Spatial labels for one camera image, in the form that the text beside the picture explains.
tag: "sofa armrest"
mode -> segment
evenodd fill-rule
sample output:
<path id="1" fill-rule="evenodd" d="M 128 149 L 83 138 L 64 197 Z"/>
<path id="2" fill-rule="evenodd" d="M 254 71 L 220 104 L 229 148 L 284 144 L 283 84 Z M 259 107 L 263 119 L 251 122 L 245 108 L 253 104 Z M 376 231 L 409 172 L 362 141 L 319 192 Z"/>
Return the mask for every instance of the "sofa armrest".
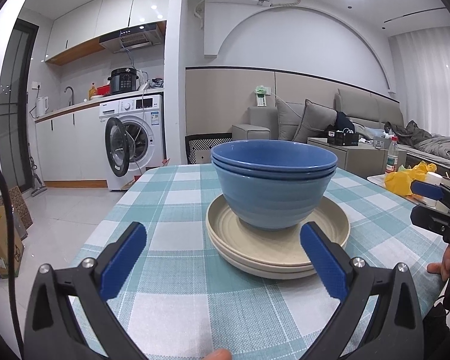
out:
<path id="1" fill-rule="evenodd" d="M 238 124 L 232 126 L 232 140 L 270 139 L 270 129 L 251 124 Z"/>

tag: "blue gripper pad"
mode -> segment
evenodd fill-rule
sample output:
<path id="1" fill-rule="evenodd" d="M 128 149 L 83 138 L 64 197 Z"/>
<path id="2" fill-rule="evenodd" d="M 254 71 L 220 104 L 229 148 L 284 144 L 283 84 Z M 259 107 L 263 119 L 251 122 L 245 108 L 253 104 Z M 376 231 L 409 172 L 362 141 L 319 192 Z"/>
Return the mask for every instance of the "blue gripper pad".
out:
<path id="1" fill-rule="evenodd" d="M 437 185 L 425 183 L 423 181 L 412 181 L 410 189 L 416 195 L 425 196 L 426 198 L 432 200 L 440 200 L 443 198 L 442 188 Z"/>
<path id="2" fill-rule="evenodd" d="M 105 254 L 107 248 L 114 254 L 109 263 L 103 268 L 100 275 L 99 294 L 105 302 L 108 299 L 116 298 L 128 274 L 147 244 L 147 230 L 145 226 L 138 222 L 133 222 L 117 242 L 107 245 L 102 254 Z"/>
<path id="3" fill-rule="evenodd" d="M 300 244 L 310 258 L 328 294 L 343 302 L 348 294 L 347 274 L 310 222 L 302 226 Z"/>

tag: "blue bowl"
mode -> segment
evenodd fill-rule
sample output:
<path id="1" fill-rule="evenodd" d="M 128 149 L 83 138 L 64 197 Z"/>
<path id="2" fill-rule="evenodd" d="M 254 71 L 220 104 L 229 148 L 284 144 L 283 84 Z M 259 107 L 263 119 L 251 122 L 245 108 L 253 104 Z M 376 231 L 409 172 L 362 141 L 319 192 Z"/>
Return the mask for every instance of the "blue bowl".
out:
<path id="1" fill-rule="evenodd" d="M 229 172 L 214 163 L 223 195 L 243 221 L 282 230 L 306 218 L 320 203 L 332 174 L 314 180 L 270 180 Z"/>
<path id="2" fill-rule="evenodd" d="M 315 172 L 296 172 L 296 173 L 286 173 L 286 172 L 273 172 L 269 170 L 255 170 L 255 169 L 246 169 L 233 165 L 229 165 L 228 163 L 222 162 L 215 157 L 211 158 L 211 162 L 222 169 L 228 170 L 232 173 L 238 173 L 243 176 L 250 177 L 258 177 L 262 179 L 271 179 L 271 180 L 312 180 L 312 179 L 321 179 L 322 177 L 329 176 L 335 173 L 336 166 L 333 166 L 330 169 L 317 170 Z"/>
<path id="3" fill-rule="evenodd" d="M 211 155 L 236 167 L 275 172 L 313 172 L 337 163 L 337 156 L 321 147 L 272 139 L 221 143 L 212 147 Z"/>

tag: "silver screw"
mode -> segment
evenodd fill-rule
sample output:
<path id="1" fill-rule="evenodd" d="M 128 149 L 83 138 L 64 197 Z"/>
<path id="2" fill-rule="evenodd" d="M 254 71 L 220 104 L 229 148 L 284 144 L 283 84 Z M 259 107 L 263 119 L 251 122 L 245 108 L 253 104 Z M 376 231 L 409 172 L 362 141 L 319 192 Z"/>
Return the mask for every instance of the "silver screw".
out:
<path id="1" fill-rule="evenodd" d="M 357 268 L 363 268 L 365 266 L 365 260 L 361 257 L 355 257 L 352 261 L 353 265 Z"/>
<path id="2" fill-rule="evenodd" d="M 82 267 L 83 268 L 91 268 L 95 265 L 95 259 L 91 257 L 87 257 L 82 261 Z"/>
<path id="3" fill-rule="evenodd" d="M 398 270 L 400 272 L 406 272 L 406 271 L 408 271 L 408 265 L 405 264 L 404 262 L 399 262 L 398 263 Z"/>
<path id="4" fill-rule="evenodd" d="M 38 271 L 41 274 L 46 274 L 49 270 L 50 270 L 51 266 L 49 264 L 43 264 L 40 266 L 40 268 L 38 268 Z"/>

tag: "beige plate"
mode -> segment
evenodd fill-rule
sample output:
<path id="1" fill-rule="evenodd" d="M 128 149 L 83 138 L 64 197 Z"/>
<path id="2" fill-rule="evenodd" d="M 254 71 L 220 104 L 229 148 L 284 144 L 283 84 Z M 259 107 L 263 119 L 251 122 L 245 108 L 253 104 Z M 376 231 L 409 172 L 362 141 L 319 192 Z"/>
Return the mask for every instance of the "beige plate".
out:
<path id="1" fill-rule="evenodd" d="M 269 272 L 269 271 L 262 271 L 261 269 L 256 269 L 244 264 L 241 264 L 238 261 L 235 261 L 234 259 L 230 258 L 228 255 L 224 254 L 214 243 L 213 240 L 211 240 L 212 245 L 216 247 L 218 254 L 221 255 L 225 261 L 232 264 L 235 268 L 240 269 L 240 271 L 247 272 L 248 274 L 259 276 L 261 278 L 266 279 L 274 279 L 274 280 L 291 280 L 291 279 L 300 279 L 305 278 L 307 276 L 314 275 L 317 273 L 315 269 L 308 269 L 306 271 L 300 271 L 300 272 L 294 272 L 294 273 L 279 273 L 279 272 Z"/>
<path id="2" fill-rule="evenodd" d="M 300 245 L 300 230 L 306 222 L 315 221 L 327 237 L 342 248 L 350 236 L 347 215 L 326 197 L 322 197 L 307 218 L 279 231 L 259 230 L 243 222 L 233 213 L 223 195 L 211 202 L 206 219 L 215 243 L 247 260 L 268 266 L 305 267 L 311 264 Z"/>
<path id="3" fill-rule="evenodd" d="M 244 266 L 248 266 L 253 269 L 258 269 L 259 271 L 266 271 L 266 272 L 280 273 L 280 274 L 291 274 L 291 273 L 309 271 L 310 269 L 313 269 L 312 264 L 307 264 L 307 265 L 302 265 L 302 266 L 280 266 L 280 265 L 263 264 L 261 262 L 253 261 L 252 259 L 246 259 L 245 257 L 242 257 L 239 254 L 236 254 L 236 253 L 232 252 L 231 250 L 227 249 L 226 247 L 224 247 L 220 243 L 217 236 L 214 235 L 214 233 L 210 232 L 210 230 L 208 230 L 208 237 L 210 238 L 211 243 L 218 250 L 220 255 L 222 255 L 222 256 L 226 255 L 227 257 L 231 258 L 232 260 L 236 261 L 237 263 L 240 263 Z"/>

